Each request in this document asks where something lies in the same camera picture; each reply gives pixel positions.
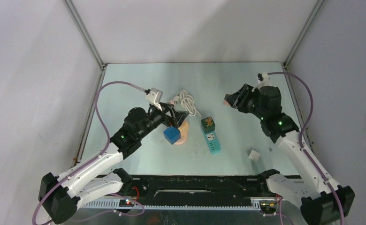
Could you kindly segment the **yellow cube plug adapter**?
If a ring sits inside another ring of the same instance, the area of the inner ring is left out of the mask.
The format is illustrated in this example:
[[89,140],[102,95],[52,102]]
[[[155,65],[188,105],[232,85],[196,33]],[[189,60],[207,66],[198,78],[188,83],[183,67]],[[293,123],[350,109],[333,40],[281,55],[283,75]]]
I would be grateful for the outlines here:
[[189,123],[187,121],[183,121],[178,129],[181,134],[187,134],[189,131]]

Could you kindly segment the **pink round power socket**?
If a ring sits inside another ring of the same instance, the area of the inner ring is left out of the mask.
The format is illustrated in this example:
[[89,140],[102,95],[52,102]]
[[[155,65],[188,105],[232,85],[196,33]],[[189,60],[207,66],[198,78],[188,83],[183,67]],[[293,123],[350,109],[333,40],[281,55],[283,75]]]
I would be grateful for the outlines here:
[[174,143],[174,145],[182,145],[182,144],[184,144],[186,141],[187,141],[187,139],[188,139],[188,132],[182,132],[182,133],[180,133],[180,139],[178,139],[175,143]]

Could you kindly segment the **blue cube plug adapter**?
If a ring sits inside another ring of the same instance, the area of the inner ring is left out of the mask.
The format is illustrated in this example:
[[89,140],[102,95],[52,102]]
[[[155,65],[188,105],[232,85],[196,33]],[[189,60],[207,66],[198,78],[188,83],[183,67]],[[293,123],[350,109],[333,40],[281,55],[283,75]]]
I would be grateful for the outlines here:
[[181,139],[181,132],[175,127],[168,127],[163,131],[164,137],[170,144],[175,144]]

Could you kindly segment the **green cube plug adapter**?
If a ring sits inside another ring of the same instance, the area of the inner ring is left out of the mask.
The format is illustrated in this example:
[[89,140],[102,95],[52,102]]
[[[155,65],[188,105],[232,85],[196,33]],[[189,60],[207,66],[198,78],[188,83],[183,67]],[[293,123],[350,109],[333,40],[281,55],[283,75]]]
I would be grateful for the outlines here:
[[205,134],[213,132],[215,130],[215,122],[211,116],[201,119],[201,128]]

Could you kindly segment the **teal power strip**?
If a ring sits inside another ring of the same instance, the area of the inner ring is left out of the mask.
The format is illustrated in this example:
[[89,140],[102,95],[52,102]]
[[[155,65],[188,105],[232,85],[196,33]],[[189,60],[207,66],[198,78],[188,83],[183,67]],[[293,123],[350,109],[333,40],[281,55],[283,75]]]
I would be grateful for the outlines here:
[[203,137],[206,141],[208,149],[211,154],[217,154],[221,151],[221,145],[215,131],[205,133],[202,131]]

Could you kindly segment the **small white plug adapter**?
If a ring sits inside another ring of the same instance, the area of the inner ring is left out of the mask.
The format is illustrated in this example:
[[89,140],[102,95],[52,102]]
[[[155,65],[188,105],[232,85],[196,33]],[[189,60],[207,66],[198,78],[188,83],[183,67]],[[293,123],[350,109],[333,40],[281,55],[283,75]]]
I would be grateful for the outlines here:
[[257,152],[256,150],[248,150],[247,153],[248,153],[248,158],[251,161],[257,162],[260,158],[260,153]]

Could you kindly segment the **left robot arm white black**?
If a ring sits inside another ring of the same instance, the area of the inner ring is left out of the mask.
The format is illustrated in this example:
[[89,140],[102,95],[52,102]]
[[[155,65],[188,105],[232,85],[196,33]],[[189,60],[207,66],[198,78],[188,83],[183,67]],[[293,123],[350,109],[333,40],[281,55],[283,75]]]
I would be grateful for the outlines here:
[[108,194],[127,195],[132,191],[130,176],[122,168],[111,172],[104,180],[95,181],[101,172],[125,160],[141,147],[142,139],[160,125],[178,129],[189,116],[170,103],[150,105],[146,111],[132,108],[122,127],[114,134],[106,132],[104,149],[90,159],[59,175],[51,172],[41,179],[39,206],[43,207],[55,224],[69,220],[84,204]]

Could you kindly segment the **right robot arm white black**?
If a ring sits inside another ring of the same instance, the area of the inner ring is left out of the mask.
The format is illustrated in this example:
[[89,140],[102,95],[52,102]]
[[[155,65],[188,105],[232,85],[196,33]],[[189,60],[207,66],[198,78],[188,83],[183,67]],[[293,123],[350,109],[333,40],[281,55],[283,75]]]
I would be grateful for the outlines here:
[[337,220],[344,223],[355,197],[354,191],[350,186],[342,187],[321,165],[300,137],[297,124],[282,112],[281,101],[279,88],[248,84],[224,97],[225,104],[231,108],[253,114],[260,120],[264,134],[288,156],[303,181],[295,183],[271,169],[259,175],[258,192],[263,196],[280,195],[300,209],[309,225],[327,225]]

